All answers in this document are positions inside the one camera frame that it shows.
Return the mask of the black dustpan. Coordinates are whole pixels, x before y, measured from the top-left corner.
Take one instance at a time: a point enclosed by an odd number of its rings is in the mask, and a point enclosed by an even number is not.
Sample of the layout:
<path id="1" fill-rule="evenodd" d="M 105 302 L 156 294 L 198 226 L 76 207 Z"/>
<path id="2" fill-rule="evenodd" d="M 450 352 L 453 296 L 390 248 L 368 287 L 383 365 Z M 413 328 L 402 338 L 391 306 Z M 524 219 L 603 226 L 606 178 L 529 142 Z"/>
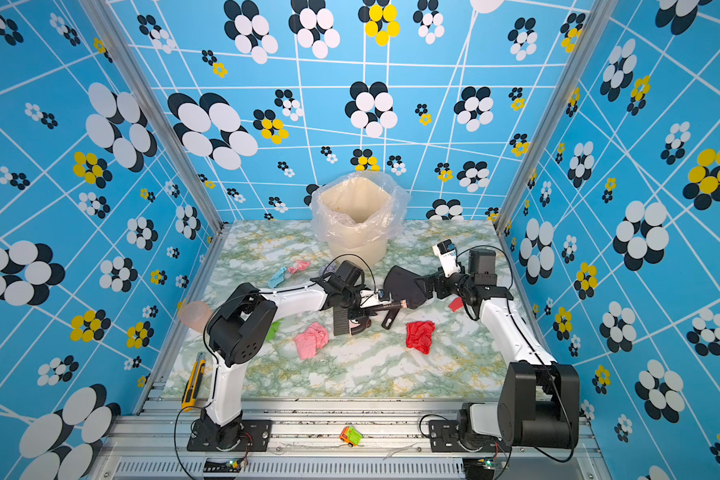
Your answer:
<path id="1" fill-rule="evenodd" d="M 383 289 L 393 301 L 405 301 L 409 309 L 416 309 L 431 298 L 427 293 L 426 279 L 400 266 L 390 269 L 384 279 Z"/>

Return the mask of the black pink hand brush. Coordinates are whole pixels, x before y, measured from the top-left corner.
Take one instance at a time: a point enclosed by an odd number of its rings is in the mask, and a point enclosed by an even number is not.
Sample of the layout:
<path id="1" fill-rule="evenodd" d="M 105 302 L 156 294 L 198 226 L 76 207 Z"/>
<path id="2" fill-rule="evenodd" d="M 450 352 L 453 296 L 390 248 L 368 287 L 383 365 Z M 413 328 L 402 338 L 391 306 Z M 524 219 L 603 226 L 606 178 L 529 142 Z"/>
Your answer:
<path id="1" fill-rule="evenodd" d="M 400 311 L 407 308 L 405 301 L 395 302 L 390 298 L 390 305 L 383 310 L 376 311 L 374 315 L 349 315 L 348 308 L 356 301 L 348 306 L 333 308 L 333 333 L 335 336 L 358 335 L 368 330 L 372 326 L 372 318 L 380 312 L 385 312 L 381 327 L 389 330 Z"/>

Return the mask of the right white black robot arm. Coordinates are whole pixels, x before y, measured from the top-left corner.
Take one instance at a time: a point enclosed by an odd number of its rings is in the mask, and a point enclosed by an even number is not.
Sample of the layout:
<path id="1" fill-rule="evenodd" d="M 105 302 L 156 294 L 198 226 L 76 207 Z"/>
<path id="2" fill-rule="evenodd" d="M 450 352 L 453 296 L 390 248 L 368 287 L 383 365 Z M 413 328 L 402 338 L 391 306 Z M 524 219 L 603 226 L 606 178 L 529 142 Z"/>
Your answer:
<path id="1" fill-rule="evenodd" d="M 466 266 L 450 240 L 432 250 L 440 268 L 419 282 L 426 295 L 458 296 L 467 316 L 489 330 L 507 366 L 496 403 L 462 406 L 462 447 L 478 451 L 497 440 L 505 447 L 573 451 L 579 439 L 579 376 L 573 366 L 558 362 L 545 349 L 519 313 L 511 289 L 498 284 L 497 250 L 471 248 Z"/>

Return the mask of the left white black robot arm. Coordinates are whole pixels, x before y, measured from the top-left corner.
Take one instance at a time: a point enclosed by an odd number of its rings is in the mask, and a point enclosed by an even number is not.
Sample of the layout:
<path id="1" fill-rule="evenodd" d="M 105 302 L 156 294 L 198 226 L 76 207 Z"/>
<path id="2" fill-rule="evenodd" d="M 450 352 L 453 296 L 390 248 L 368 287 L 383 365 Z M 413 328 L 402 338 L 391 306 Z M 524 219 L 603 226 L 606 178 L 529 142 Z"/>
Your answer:
<path id="1" fill-rule="evenodd" d="M 243 382 L 247 363 L 263 347 L 274 321 L 331 310 L 355 334 L 370 327 L 377 311 L 393 306 L 391 294 L 367 287 L 363 271 L 350 261 L 297 287 L 265 291 L 248 282 L 238 285 L 205 326 L 214 371 L 207 404 L 193 425 L 196 447 L 230 451 L 250 444 L 243 427 Z"/>

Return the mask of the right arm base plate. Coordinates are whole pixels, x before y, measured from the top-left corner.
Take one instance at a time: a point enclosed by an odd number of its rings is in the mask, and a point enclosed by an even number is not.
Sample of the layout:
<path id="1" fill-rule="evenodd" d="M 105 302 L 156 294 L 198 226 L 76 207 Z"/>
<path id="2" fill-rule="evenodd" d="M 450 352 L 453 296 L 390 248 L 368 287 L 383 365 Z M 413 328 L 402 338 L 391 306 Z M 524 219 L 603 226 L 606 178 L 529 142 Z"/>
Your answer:
<path id="1" fill-rule="evenodd" d="M 475 445 L 468 445 L 459 436 L 456 420 L 427 418 L 424 424 L 424 433 L 433 453 L 480 453 L 494 456 L 509 452 L 509 447 L 503 441 L 492 436 L 478 440 Z"/>

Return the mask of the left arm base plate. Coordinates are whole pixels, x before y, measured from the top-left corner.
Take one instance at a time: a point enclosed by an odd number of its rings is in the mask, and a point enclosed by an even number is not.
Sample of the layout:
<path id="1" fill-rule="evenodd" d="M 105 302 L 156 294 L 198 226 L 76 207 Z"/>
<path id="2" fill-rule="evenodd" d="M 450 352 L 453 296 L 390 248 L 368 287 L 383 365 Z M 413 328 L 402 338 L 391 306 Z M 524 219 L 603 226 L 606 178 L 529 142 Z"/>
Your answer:
<path id="1" fill-rule="evenodd" d="M 265 452 L 271 438 L 271 420 L 233 420 L 219 427 L 210 419 L 195 420 L 187 443 L 190 452 Z"/>

